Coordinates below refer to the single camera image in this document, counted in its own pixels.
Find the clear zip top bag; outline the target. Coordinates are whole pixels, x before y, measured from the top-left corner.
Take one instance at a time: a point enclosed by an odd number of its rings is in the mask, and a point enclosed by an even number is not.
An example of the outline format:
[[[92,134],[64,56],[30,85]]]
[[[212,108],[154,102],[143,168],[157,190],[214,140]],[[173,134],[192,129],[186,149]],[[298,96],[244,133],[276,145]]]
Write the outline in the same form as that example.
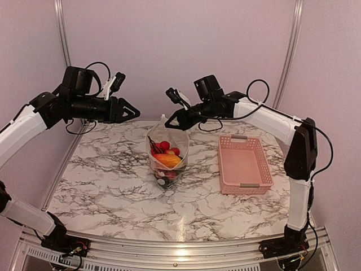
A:
[[[159,188],[166,190],[176,183],[188,165],[190,139],[186,132],[165,126],[161,115],[145,137],[149,166]]]

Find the red cherry bunch toy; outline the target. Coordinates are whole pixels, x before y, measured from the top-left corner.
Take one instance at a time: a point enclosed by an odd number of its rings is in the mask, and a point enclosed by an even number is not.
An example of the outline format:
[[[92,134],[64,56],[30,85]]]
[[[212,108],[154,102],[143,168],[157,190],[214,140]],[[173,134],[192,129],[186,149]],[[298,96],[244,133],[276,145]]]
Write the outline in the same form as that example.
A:
[[[171,144],[168,141],[155,142],[151,139],[151,137],[148,137],[148,140],[152,156],[154,154],[173,154],[176,156],[181,154],[180,149],[177,147],[171,147]]]

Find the orange red mango toy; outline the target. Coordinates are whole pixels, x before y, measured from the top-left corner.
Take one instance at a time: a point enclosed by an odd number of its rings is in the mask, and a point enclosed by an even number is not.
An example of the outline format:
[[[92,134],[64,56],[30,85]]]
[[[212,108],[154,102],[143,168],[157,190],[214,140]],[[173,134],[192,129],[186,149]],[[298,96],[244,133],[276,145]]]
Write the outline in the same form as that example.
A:
[[[154,154],[153,157],[168,168],[174,168],[182,161],[179,156],[173,154]]]

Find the pink plastic basket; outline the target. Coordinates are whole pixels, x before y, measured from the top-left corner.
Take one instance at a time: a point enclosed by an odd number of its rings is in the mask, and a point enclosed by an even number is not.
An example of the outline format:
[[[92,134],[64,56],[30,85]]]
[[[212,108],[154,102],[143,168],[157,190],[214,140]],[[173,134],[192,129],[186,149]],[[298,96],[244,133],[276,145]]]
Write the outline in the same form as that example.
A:
[[[263,195],[274,185],[262,142],[257,137],[220,135],[219,184],[224,195]]]

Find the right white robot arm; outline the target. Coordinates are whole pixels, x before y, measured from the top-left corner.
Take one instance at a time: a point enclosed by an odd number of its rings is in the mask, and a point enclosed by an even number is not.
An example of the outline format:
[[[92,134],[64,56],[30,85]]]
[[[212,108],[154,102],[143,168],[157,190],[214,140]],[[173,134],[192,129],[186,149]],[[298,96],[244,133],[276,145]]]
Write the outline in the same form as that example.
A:
[[[285,253],[293,252],[301,244],[301,237],[309,226],[313,201],[312,178],[318,154],[314,120],[289,116],[238,91],[224,94],[222,89],[218,89],[215,97],[207,94],[194,106],[173,88],[168,89],[166,95],[173,103],[182,106],[171,116],[171,120],[178,122],[176,129],[188,130],[210,119],[240,120],[272,134],[289,146],[284,169],[290,181],[290,208],[285,236],[280,239],[279,247]]]

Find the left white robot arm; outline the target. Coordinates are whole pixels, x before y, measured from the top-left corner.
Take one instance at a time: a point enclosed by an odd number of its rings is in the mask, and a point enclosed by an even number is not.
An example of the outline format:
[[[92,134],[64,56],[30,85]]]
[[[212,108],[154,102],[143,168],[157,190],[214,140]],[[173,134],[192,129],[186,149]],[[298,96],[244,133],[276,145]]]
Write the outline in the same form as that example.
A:
[[[60,120],[88,119],[106,124],[120,124],[140,116],[140,111],[123,98],[62,98],[42,93],[26,104],[1,130],[1,165],[13,157],[34,137],[52,128]],[[1,184],[1,216],[42,234],[45,242],[59,251],[71,247],[65,226],[50,213],[12,197]]]

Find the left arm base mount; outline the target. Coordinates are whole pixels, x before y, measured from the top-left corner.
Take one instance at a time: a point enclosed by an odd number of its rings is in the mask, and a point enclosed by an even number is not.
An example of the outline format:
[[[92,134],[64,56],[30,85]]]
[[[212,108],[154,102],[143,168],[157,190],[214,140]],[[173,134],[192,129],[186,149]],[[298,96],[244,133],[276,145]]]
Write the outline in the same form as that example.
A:
[[[86,257],[89,250],[90,240],[86,238],[74,237],[66,235],[64,238],[51,240],[50,238],[43,238],[41,246],[61,252],[63,255],[72,256],[77,255]]]

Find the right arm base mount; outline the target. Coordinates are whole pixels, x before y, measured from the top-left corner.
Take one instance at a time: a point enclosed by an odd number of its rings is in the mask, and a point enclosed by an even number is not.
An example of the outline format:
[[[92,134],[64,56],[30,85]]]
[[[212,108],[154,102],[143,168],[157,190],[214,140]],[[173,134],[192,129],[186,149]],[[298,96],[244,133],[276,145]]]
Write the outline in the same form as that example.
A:
[[[264,259],[269,259],[308,250],[309,243],[307,239],[297,243],[294,238],[280,237],[261,241],[258,249]]]

